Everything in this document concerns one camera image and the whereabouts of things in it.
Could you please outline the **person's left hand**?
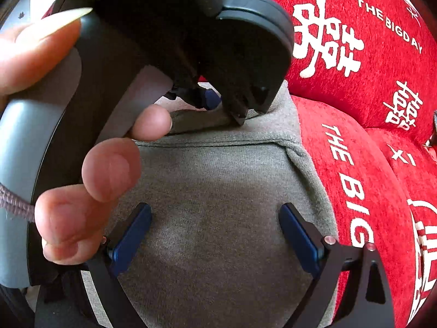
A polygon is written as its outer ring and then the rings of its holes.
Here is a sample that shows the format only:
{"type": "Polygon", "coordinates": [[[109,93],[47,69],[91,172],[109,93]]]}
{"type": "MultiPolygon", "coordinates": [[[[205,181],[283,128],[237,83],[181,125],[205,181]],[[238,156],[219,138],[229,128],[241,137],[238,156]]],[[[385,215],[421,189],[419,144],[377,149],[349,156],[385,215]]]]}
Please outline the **person's left hand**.
{"type": "MultiPolygon", "coordinates": [[[[10,95],[34,85],[63,60],[79,37],[81,17],[89,12],[88,8],[67,10],[1,34],[2,107],[10,95]]],[[[82,184],[39,196],[35,221],[48,261],[76,265],[96,254],[112,210],[141,176],[135,143],[156,141],[172,126],[170,113],[152,104],[141,112],[127,137],[103,141],[88,152],[81,167],[82,184]]]]}

